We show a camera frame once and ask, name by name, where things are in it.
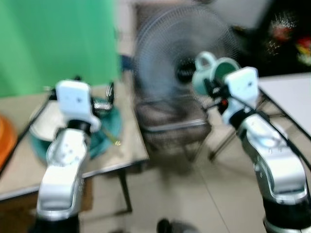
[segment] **green backdrop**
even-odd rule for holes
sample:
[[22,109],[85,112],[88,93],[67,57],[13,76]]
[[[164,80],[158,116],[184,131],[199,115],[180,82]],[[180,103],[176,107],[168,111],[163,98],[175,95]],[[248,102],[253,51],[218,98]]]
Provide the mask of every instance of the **green backdrop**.
[[113,0],[0,0],[0,97],[119,74]]

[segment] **teal bowl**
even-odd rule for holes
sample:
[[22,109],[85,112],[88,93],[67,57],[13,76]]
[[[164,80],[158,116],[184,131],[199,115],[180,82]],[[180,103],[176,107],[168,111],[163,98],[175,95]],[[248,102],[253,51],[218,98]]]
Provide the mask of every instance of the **teal bowl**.
[[[111,134],[119,137],[122,130],[122,117],[120,111],[114,107],[111,112],[101,118],[102,126]],[[51,142],[44,141],[35,137],[30,133],[30,143],[36,154],[36,156],[46,162],[46,153]],[[102,131],[98,131],[91,136],[90,156],[91,159],[103,154],[110,146],[112,142],[106,137]]]

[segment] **green mug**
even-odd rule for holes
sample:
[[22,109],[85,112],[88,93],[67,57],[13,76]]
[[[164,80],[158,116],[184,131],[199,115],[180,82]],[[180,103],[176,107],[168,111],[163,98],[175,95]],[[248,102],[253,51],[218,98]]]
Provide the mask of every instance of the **green mug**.
[[239,64],[228,57],[216,59],[211,52],[201,52],[195,58],[196,71],[193,74],[192,85],[198,94],[208,95],[205,88],[204,79],[210,81],[218,80],[223,82],[227,74],[240,69]]

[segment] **beige table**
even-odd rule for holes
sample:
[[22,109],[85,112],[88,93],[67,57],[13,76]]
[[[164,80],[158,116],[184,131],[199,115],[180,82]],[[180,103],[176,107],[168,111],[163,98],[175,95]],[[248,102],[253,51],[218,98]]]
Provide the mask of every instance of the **beige table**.
[[[93,96],[104,97],[105,86],[95,87],[92,92]],[[20,132],[33,110],[44,102],[45,97],[41,94],[0,99],[0,113],[7,116]],[[133,112],[130,93],[121,82],[115,85],[115,105],[122,117],[121,146],[111,146],[102,156],[90,161],[84,178],[118,171],[127,211],[132,211],[125,168],[140,165],[149,157]],[[44,172],[44,164],[35,157],[29,139],[25,138],[0,177],[0,204],[20,197],[29,198],[30,194],[35,195]]]

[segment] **orange object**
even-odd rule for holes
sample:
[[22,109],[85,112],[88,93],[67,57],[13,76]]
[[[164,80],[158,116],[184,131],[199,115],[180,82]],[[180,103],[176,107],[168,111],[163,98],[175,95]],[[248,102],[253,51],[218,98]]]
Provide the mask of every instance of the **orange object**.
[[11,149],[17,141],[17,134],[11,122],[0,116],[0,170],[10,155]]

